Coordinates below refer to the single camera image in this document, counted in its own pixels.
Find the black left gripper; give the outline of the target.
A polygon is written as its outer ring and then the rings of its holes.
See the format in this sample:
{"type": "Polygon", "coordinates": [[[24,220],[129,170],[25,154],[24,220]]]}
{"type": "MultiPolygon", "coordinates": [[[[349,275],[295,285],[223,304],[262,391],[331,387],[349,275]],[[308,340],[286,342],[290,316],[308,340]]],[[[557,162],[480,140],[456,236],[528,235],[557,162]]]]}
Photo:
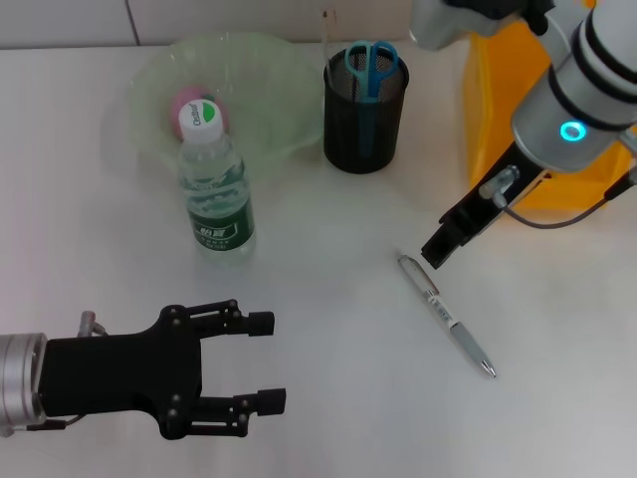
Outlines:
{"type": "Polygon", "coordinates": [[[134,410],[151,415],[168,440],[189,431],[243,438],[252,414],[285,412],[287,391],[199,397],[200,338],[272,336],[274,330],[272,312],[244,315],[235,299],[168,306],[140,333],[48,341],[38,395],[49,417],[134,410]]]}

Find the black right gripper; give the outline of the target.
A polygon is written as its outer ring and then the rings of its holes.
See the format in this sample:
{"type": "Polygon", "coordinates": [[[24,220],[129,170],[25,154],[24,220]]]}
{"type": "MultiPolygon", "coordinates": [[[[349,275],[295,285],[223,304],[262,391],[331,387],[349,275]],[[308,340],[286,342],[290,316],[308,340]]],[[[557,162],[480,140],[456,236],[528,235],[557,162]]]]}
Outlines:
{"type": "Polygon", "coordinates": [[[505,205],[513,205],[539,183],[545,169],[529,159],[513,142],[479,183],[440,220],[441,226],[421,248],[421,256],[435,270],[456,249],[488,228],[505,205]]]}

